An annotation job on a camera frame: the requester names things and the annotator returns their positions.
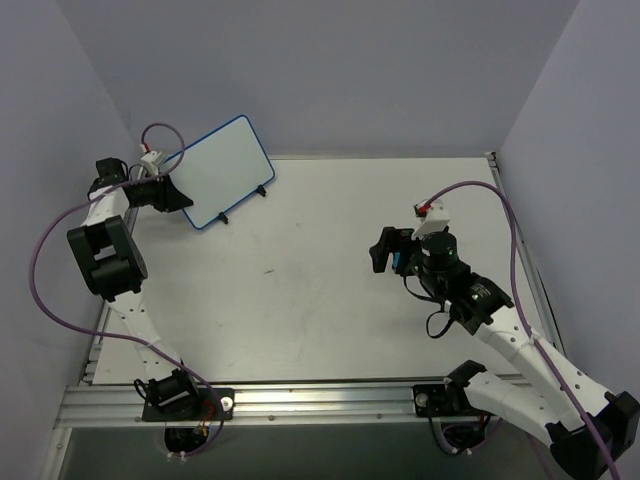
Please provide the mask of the blue framed whiteboard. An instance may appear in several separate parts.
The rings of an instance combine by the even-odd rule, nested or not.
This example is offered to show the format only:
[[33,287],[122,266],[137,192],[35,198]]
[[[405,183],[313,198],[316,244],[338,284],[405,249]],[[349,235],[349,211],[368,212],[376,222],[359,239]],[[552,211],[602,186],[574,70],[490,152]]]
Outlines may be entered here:
[[231,210],[251,196],[264,197],[276,170],[250,119],[239,115],[189,144],[170,177],[193,201],[183,209],[189,223],[204,230],[226,223]]

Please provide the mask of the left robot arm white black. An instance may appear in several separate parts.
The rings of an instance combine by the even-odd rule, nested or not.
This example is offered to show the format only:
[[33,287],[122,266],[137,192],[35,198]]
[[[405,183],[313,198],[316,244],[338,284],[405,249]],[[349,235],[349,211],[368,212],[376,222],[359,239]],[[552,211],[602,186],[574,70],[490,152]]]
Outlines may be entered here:
[[119,159],[99,160],[96,169],[98,176],[88,193],[93,204],[81,226],[67,232],[67,240],[91,293],[106,301],[129,336],[141,340],[135,349],[144,376],[133,381],[137,393],[159,414],[190,419],[200,411],[202,395],[182,369],[180,356],[161,340],[147,311],[142,284],[148,272],[125,216],[132,207],[150,205],[169,213],[194,202],[168,176],[110,191],[129,179]]

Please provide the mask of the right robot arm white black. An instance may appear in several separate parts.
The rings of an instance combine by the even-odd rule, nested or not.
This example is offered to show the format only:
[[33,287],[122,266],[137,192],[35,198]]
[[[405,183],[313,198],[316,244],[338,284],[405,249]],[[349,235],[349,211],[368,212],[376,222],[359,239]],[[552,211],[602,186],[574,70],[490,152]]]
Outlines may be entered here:
[[468,360],[445,378],[444,400],[455,412],[494,414],[538,439],[573,479],[610,473],[634,443],[639,403],[589,378],[535,330],[526,330],[510,296],[459,259],[447,230],[423,239],[411,229],[386,227],[369,254],[372,269],[414,276],[425,297],[450,322],[502,356],[533,387],[527,392]]

